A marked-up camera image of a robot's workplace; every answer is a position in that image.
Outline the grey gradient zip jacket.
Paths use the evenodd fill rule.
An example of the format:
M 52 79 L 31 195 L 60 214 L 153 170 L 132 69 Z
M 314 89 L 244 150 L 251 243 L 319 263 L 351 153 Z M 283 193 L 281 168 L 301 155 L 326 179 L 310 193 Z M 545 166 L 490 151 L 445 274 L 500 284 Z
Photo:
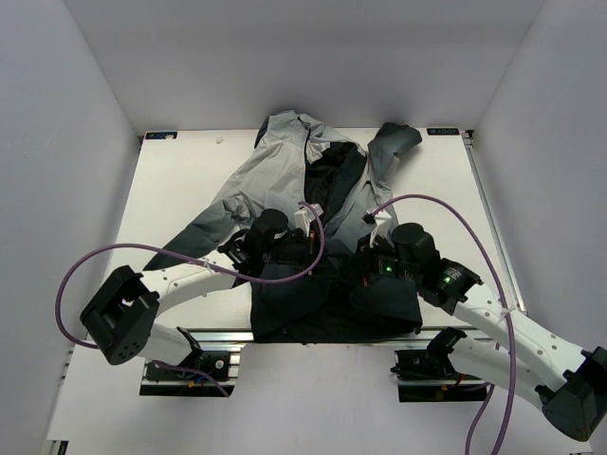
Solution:
M 408 125 L 387 122 L 366 145 L 292 111 L 266 118 L 250 158 L 212 203 L 149 263 L 157 270 L 199 258 L 264 209 L 292 216 L 299 202 L 322 207 L 325 250 L 312 273 L 295 282 L 251 287 L 250 325 L 258 343 L 340 343 L 354 337 L 396 337 L 422 325 L 409 282 L 381 278 L 371 287 L 346 274 L 358 240 L 370 232 L 368 209 L 386 204 L 400 158 L 422 140 Z

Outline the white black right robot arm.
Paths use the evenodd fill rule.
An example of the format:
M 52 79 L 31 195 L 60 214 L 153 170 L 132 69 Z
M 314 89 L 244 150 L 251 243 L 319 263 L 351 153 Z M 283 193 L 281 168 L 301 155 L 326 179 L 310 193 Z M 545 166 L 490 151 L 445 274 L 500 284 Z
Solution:
M 519 309 L 504 308 L 476 273 L 441 257 L 421 225 L 389 228 L 379 217 L 363 219 L 372 230 L 359 239 L 356 257 L 366 287 L 381 278 L 409 282 L 426 303 L 504 347 L 499 353 L 461 330 L 446 328 L 427 348 L 435 375 L 466 373 L 502 388 L 513 385 L 562 434 L 579 442 L 590 439 L 606 415 L 604 348 L 585 350 Z

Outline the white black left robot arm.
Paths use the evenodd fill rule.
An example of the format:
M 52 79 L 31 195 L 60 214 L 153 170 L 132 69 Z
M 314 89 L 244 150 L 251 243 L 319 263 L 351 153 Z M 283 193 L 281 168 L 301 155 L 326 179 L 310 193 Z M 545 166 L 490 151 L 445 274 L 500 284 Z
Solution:
M 250 228 L 201 258 L 176 254 L 177 265 L 144 272 L 121 266 L 84 307 L 81 323 L 111 365 L 140 356 L 178 377 L 192 377 L 202 361 L 199 343 L 157 317 L 245 282 L 286 284 L 310 274 L 324 249 L 321 216 L 319 205 L 301 203 L 290 228 L 283 212 L 265 209 Z

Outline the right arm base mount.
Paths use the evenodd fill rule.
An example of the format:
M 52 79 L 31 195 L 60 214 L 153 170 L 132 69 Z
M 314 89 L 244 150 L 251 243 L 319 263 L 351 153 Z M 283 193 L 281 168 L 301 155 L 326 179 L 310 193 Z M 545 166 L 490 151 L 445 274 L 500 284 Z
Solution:
M 455 371 L 426 350 L 395 351 L 395 376 L 400 403 L 483 402 L 488 385 Z

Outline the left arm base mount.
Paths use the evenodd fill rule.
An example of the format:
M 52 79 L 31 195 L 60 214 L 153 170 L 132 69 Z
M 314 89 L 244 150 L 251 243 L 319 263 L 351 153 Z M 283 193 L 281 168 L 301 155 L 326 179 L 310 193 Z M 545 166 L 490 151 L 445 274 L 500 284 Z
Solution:
M 178 371 L 147 362 L 140 396 L 228 398 L 234 391 L 240 365 L 236 347 L 204 347 L 190 371 Z

